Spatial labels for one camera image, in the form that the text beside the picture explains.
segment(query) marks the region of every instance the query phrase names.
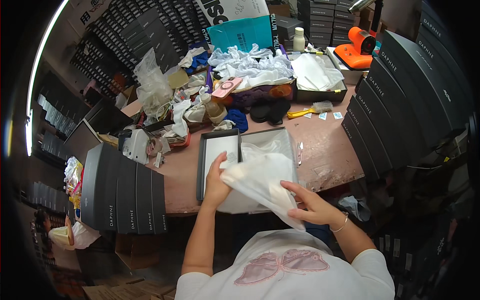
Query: woman's hand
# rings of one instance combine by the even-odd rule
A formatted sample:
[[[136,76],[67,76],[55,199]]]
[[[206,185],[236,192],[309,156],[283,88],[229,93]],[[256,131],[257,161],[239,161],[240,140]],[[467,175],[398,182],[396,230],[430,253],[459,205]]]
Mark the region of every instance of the woman's hand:
[[[70,222],[70,218],[68,215],[65,216],[65,226],[72,226],[72,223]]]
[[[220,169],[220,164],[225,160],[227,160],[227,153],[223,152],[217,156],[210,166],[206,179],[205,196],[202,207],[210,207],[216,210],[232,190],[231,187],[224,184],[220,179],[220,174],[223,172],[223,170]]]
[[[343,225],[345,215],[316,193],[290,181],[281,181],[280,184],[296,194],[295,201],[302,202],[299,204],[300,208],[306,207],[308,209],[308,211],[300,208],[290,209],[288,211],[289,217],[318,225],[328,224],[333,229],[336,229],[337,225],[339,225],[338,228]]]

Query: fluorescent light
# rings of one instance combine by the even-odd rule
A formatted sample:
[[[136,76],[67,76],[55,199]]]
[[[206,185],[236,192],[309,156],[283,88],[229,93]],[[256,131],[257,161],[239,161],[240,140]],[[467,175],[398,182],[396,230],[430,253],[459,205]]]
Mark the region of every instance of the fluorescent light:
[[[43,48],[47,43],[47,39],[48,39],[48,36],[50,35],[50,32],[52,31],[53,25],[59,18],[61,11],[65,7],[65,5],[67,5],[67,3],[68,3],[68,0],[63,0],[62,4],[58,7],[57,11],[55,12],[52,19],[50,20],[47,30],[43,34],[42,41],[40,42],[40,46],[38,46],[38,50],[35,55],[35,61],[32,66],[32,73],[30,74],[30,83],[28,84],[27,107],[26,107],[26,115],[27,117],[30,117],[30,120],[27,120],[27,123],[25,124],[25,130],[26,130],[25,138],[26,138],[28,156],[32,154],[32,117],[31,116],[33,113],[32,113],[32,110],[30,109],[30,105],[32,104],[33,83],[35,80],[36,70],[38,68],[38,63],[40,62],[40,57],[42,56]]]
[[[33,109],[28,114],[28,120],[25,124],[25,138],[27,142],[27,154],[32,155],[32,123],[33,123]]]

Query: workbench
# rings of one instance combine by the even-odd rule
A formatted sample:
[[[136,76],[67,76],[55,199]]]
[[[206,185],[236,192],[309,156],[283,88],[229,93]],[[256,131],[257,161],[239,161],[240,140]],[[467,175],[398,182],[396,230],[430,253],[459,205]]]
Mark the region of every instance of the workbench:
[[[355,93],[354,88],[348,85],[343,102],[334,103],[333,112],[346,115],[350,98]],[[292,102],[290,111],[310,108],[310,105]],[[122,111],[130,117],[140,107],[141,104],[136,100]],[[303,142],[301,165],[297,169],[299,181],[305,182],[306,187],[314,192],[327,190],[364,176],[357,155],[342,129],[343,119],[336,120],[333,112],[327,113],[326,120],[318,118],[318,114],[313,114],[311,119],[299,117],[289,120],[285,116],[283,124],[277,126],[267,122],[256,123],[247,115],[247,132],[284,126],[295,143]],[[211,131],[212,128],[207,128],[192,133],[190,145],[167,152],[164,155],[166,162],[159,168],[153,165],[154,159],[147,164],[147,167],[164,175],[167,214],[196,213],[200,209],[201,203],[196,200],[198,149],[200,135]]]

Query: smartphone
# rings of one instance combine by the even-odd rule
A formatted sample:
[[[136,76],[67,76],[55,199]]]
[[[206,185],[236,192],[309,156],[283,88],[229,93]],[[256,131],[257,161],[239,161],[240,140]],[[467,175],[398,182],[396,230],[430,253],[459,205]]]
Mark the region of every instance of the smartphone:
[[[239,77],[230,77],[212,92],[212,96],[225,99],[242,81]]]

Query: gold bracelet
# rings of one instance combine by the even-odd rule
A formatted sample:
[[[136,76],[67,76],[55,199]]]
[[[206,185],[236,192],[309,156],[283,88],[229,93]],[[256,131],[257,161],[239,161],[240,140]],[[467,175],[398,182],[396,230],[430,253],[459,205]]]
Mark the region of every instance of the gold bracelet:
[[[332,228],[329,226],[328,228],[330,228],[330,231],[331,232],[339,232],[340,230],[343,229],[343,227],[345,227],[345,225],[347,224],[347,221],[348,221],[348,212],[342,212],[344,215],[345,215],[345,222],[343,223],[343,226],[340,227],[339,229],[337,230],[332,230]]]

